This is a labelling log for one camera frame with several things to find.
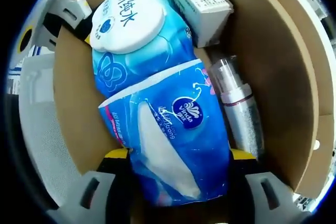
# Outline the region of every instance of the blue tissue package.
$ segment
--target blue tissue package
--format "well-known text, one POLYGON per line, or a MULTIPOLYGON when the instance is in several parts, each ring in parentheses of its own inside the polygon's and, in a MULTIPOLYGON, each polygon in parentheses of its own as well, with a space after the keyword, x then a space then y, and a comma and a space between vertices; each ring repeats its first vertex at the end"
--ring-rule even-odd
POLYGON ((165 21, 158 35, 147 45, 119 55, 92 50, 96 86, 105 97, 111 97, 157 72, 196 59, 191 31, 175 11, 173 1, 159 2, 165 10, 165 21))
POLYGON ((215 92, 200 60, 183 65, 189 67, 160 72, 99 107, 113 137, 130 148, 144 195, 157 206, 227 191, 229 146, 215 92))

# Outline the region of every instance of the wet wipes package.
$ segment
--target wet wipes package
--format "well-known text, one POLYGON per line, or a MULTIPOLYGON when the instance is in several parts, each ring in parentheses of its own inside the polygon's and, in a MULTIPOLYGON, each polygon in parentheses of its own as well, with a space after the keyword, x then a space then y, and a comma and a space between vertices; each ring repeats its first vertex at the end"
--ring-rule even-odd
POLYGON ((196 59, 191 32, 172 0, 105 0, 92 18, 90 44, 98 90, 107 98, 196 59))
POLYGON ((111 134, 130 148, 145 197, 157 206, 226 194, 229 146, 200 60, 157 73, 99 106, 111 134))

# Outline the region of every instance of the vinda logo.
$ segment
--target vinda logo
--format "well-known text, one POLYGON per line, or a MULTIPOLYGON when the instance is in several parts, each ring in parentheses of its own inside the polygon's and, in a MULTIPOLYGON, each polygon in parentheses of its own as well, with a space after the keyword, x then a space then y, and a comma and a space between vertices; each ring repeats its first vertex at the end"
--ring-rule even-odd
POLYGON ((190 97, 177 98, 172 105, 173 112, 186 129, 196 128, 203 121, 200 105, 190 97))
POLYGON ((125 67, 118 62, 114 62, 113 54, 110 52, 106 52, 100 59, 98 75, 109 92, 114 91, 117 85, 124 83, 127 77, 125 67))

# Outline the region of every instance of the white box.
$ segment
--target white box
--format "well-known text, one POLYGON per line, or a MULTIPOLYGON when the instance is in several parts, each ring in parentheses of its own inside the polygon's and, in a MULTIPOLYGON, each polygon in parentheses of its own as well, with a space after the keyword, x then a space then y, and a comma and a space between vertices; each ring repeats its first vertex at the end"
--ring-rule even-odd
POLYGON ((174 0, 193 31, 195 46, 219 43, 227 19, 233 13, 228 0, 174 0))

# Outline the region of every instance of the cardboard divider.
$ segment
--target cardboard divider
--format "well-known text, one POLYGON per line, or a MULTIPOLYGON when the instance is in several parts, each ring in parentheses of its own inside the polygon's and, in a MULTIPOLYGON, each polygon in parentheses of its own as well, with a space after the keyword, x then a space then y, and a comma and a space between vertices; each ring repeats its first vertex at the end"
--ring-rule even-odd
POLYGON ((317 140, 320 147, 311 154, 309 165, 303 175, 302 182, 297 189, 297 193, 309 198, 317 198, 327 179, 331 164, 334 134, 333 115, 319 116, 319 128, 317 131, 317 140))
POLYGON ((236 54, 260 110, 273 172, 296 190, 318 125, 318 95, 307 46, 277 0, 230 0, 235 13, 223 51, 236 54))
POLYGON ((318 140, 321 147, 311 161, 297 192, 316 198, 324 186, 335 140, 336 60, 328 35, 306 0, 278 0, 299 29, 310 54, 318 87, 318 140))
MULTIPOLYGON (((87 0, 97 7, 103 0, 87 0)), ((236 54, 255 94, 265 133, 266 152, 285 181, 296 189, 312 153, 318 125, 318 95, 307 46, 277 0, 230 0, 223 52, 236 54)), ((210 61, 198 49, 207 68, 210 61)), ((118 148, 99 112, 104 97, 94 84, 90 48, 64 28, 54 66, 57 116, 69 153, 81 173, 96 169, 118 148)))

